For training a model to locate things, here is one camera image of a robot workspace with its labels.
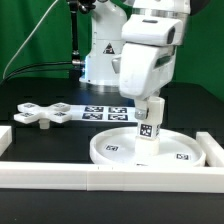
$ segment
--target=white block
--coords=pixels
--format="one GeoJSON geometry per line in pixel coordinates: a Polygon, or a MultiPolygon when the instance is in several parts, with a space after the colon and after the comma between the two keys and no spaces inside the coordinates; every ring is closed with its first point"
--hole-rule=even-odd
{"type": "Polygon", "coordinates": [[[208,132],[197,132],[196,140],[206,153],[209,166],[224,167],[224,150],[208,132]]]}
{"type": "Polygon", "coordinates": [[[12,131],[10,126],[0,126],[0,156],[12,142],[12,131]]]}
{"type": "Polygon", "coordinates": [[[0,188],[86,190],[89,165],[0,163],[0,188]]]}

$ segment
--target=marker sticker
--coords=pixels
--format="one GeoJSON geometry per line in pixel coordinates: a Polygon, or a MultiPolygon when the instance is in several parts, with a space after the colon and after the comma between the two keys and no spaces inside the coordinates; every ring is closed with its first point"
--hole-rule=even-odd
{"type": "Polygon", "coordinates": [[[82,119],[85,120],[102,120],[103,114],[84,113],[82,119]]]}
{"type": "Polygon", "coordinates": [[[85,107],[85,112],[103,112],[104,107],[85,107]]]}
{"type": "Polygon", "coordinates": [[[126,107],[109,107],[109,113],[126,114],[127,112],[126,107]]]}
{"type": "Polygon", "coordinates": [[[119,149],[119,146],[117,146],[117,145],[106,145],[105,149],[109,150],[109,151],[116,152],[119,149]]]}
{"type": "Polygon", "coordinates": [[[128,115],[120,115],[120,114],[109,114],[108,115],[109,121],[127,121],[128,115]]]}
{"type": "Polygon", "coordinates": [[[152,137],[152,126],[141,124],[140,135],[145,137],[152,137]]]}
{"type": "Polygon", "coordinates": [[[180,159],[180,160],[190,160],[190,155],[188,155],[188,154],[182,154],[182,153],[177,153],[176,154],[176,159],[180,159]]]}

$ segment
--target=white rectangular piece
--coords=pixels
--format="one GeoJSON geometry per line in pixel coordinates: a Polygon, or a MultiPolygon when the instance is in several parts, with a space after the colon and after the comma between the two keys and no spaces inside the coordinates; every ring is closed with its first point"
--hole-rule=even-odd
{"type": "Polygon", "coordinates": [[[87,170],[94,166],[1,162],[0,188],[86,190],[87,170]]]}
{"type": "MultiPolygon", "coordinates": [[[[0,130],[6,147],[11,142],[11,128],[0,130]]],[[[224,164],[223,149],[208,133],[197,133],[197,141],[206,151],[207,161],[224,164]]],[[[224,167],[0,162],[0,188],[224,193],[224,167]]]]}
{"type": "Polygon", "coordinates": [[[209,166],[224,167],[224,150],[208,132],[198,132],[196,140],[204,150],[209,166]]]}
{"type": "Polygon", "coordinates": [[[0,156],[12,142],[12,131],[10,126],[0,126],[0,156]]]}

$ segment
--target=black table surface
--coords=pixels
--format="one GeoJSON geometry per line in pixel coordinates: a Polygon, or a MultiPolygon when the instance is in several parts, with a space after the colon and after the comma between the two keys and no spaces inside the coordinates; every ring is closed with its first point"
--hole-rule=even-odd
{"type": "MultiPolygon", "coordinates": [[[[195,138],[208,131],[224,145],[224,103],[194,84],[169,84],[162,128],[195,138]]],[[[69,121],[24,125],[13,120],[17,105],[133,106],[119,93],[79,88],[69,79],[17,78],[0,87],[0,125],[11,125],[13,143],[1,161],[91,163],[89,141],[97,133],[134,123],[69,121]]],[[[86,192],[0,189],[0,223],[223,223],[224,195],[164,192],[86,192]]]]}

